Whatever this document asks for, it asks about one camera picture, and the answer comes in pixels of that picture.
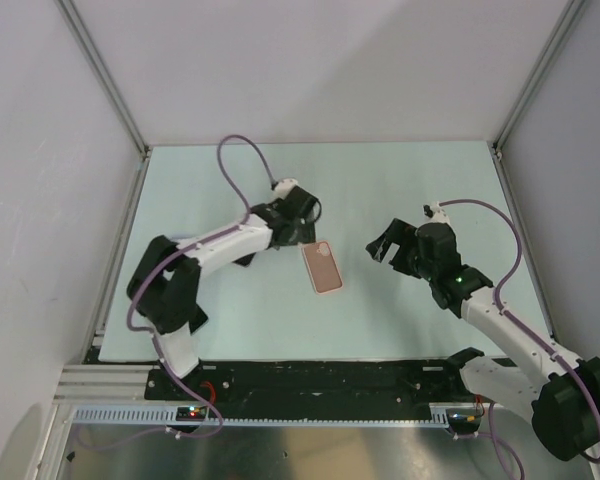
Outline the pink phone case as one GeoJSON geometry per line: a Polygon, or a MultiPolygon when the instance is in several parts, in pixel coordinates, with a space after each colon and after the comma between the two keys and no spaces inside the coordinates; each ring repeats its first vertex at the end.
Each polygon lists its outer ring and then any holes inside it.
{"type": "Polygon", "coordinates": [[[303,245],[301,252],[316,294],[331,293],[343,287],[339,268],[327,241],[303,245]]]}

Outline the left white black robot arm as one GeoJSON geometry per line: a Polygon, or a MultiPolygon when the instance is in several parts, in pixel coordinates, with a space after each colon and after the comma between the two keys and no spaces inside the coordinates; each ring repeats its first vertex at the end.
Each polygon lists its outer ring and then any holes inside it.
{"type": "Polygon", "coordinates": [[[170,371],[166,384],[177,397],[192,398],[202,385],[193,342],[208,321],[197,301],[200,281],[229,264],[247,267],[262,251],[313,243],[321,214],[317,197],[293,182],[279,182],[272,201],[249,207],[244,219],[205,237],[151,240],[126,288],[127,326],[142,329],[132,325],[134,313],[147,320],[144,330],[170,371]]]}

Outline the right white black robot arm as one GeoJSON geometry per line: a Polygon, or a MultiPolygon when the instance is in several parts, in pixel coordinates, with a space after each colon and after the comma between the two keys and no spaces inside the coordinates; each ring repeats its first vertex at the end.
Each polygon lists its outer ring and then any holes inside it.
{"type": "Polygon", "coordinates": [[[442,376],[444,393],[456,401],[475,393],[527,421],[541,444],[568,461],[600,446],[600,358],[584,360],[522,321],[495,300],[492,281],[462,262],[448,222],[415,227],[393,219],[366,246],[378,263],[426,281],[432,297],[494,342],[512,361],[503,367],[476,353],[442,376]]]}

